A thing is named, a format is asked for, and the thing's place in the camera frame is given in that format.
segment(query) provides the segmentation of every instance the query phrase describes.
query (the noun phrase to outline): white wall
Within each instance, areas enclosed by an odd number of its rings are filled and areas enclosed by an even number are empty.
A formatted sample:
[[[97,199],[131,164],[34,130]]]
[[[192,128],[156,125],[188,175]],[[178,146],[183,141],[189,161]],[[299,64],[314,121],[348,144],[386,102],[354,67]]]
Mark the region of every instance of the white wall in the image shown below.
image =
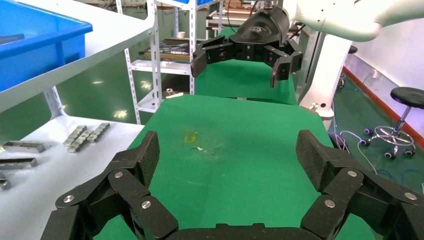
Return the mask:
[[[391,90],[424,90],[424,19],[385,27],[376,39],[352,45],[358,52],[349,54],[344,66],[401,116],[406,106],[390,97]],[[379,72],[376,78],[374,69]],[[413,108],[406,122],[424,137],[424,109]]]
[[[424,19],[383,28],[369,42],[355,42],[356,55],[400,87],[424,90]]]

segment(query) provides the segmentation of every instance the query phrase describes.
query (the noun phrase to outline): black stool seat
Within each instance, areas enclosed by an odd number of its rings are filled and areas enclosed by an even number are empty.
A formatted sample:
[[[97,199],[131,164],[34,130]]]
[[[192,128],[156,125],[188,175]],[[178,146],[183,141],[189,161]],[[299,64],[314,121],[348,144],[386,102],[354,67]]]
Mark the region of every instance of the black stool seat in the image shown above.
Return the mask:
[[[424,90],[403,86],[396,87],[391,91],[390,96],[406,106],[424,109]]]

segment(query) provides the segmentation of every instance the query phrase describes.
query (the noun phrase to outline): shelving unit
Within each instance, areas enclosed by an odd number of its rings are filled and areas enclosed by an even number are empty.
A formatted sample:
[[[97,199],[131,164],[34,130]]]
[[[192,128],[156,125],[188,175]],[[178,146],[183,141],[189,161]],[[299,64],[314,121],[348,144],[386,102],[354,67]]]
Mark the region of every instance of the shelving unit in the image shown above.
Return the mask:
[[[197,22],[197,10],[206,8],[214,3],[219,2],[219,26],[218,29],[222,29],[222,11],[223,11],[223,0],[212,0],[210,2],[197,5],[197,0],[189,0],[188,3],[182,3],[175,0],[158,0],[160,3],[168,4],[174,6],[174,33],[175,37],[179,32],[179,17],[178,10],[189,11],[189,60],[193,60],[193,52],[196,50],[196,22]],[[152,32],[156,33],[150,36],[150,51],[151,55],[154,56],[149,60],[136,60],[131,62],[130,54],[125,50],[126,64],[128,67],[128,78],[131,86],[131,95],[134,104],[135,116],[137,118],[137,123],[140,124],[140,113],[139,111],[155,113],[158,107],[162,102],[162,84],[161,84],[161,73],[166,74],[176,74],[176,75],[188,75],[190,76],[189,80],[189,92],[190,94],[195,94],[195,82],[196,79],[191,76],[190,64],[189,63],[177,63],[170,61],[160,61],[159,54],[159,29],[157,25],[158,18],[158,9],[157,6],[148,7],[149,16],[154,15],[155,24],[152,28]],[[143,72],[153,72],[153,90],[149,92],[142,100],[138,101],[132,71],[143,71]]]
[[[110,122],[110,128],[97,143],[87,144],[78,153],[69,153],[63,142],[76,126],[86,125],[93,130],[100,123],[108,121],[66,115],[55,85],[148,36],[151,41],[158,42],[157,15],[149,14],[145,20],[141,20],[74,0],[18,1],[85,21],[93,26],[93,32],[85,35],[84,58],[0,92],[0,113],[43,92],[51,111],[51,119],[47,123],[22,139],[43,143],[45,151],[33,154],[0,152],[0,158],[3,159],[35,157],[39,163],[30,169],[3,172],[10,181],[11,188],[0,190],[1,237],[16,240],[40,239],[51,211],[56,209],[57,197],[100,174],[113,156],[127,149],[144,127]],[[152,6],[149,9],[156,9],[156,0],[147,2]],[[116,3],[122,13],[121,0],[116,0]],[[128,49],[125,49],[126,56],[129,56],[128,53]],[[22,64],[25,67],[25,64],[31,64],[31,60]],[[131,62],[129,64],[128,72],[131,71]],[[154,69],[153,79],[158,75],[160,77],[160,68],[157,71]]]

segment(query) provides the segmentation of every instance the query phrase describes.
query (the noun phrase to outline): green table surface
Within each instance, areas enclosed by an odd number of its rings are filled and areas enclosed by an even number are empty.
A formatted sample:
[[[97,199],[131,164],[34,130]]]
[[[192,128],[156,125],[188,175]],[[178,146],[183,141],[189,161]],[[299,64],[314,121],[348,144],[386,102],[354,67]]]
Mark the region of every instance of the green table surface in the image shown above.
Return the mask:
[[[320,195],[296,157],[302,129],[331,145],[320,117],[298,106],[184,95],[165,100],[130,148],[147,131],[157,132],[160,161],[149,189],[179,229],[219,223],[299,227]],[[95,239],[135,237],[115,217]],[[337,237],[368,239],[374,239],[371,228],[354,215]]]
[[[234,32],[226,27],[220,33],[226,37]],[[250,98],[297,105],[293,79],[280,81],[270,87],[272,68],[263,62],[228,60],[209,64],[196,78],[197,95]]]

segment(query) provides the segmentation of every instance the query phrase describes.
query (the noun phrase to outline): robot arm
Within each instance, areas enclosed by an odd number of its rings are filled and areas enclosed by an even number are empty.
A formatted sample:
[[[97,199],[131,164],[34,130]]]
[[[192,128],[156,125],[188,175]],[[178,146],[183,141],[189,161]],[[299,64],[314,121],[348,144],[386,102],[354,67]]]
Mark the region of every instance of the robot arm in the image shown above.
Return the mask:
[[[355,42],[375,39],[383,27],[424,18],[422,0],[299,0],[289,16],[311,29]]]

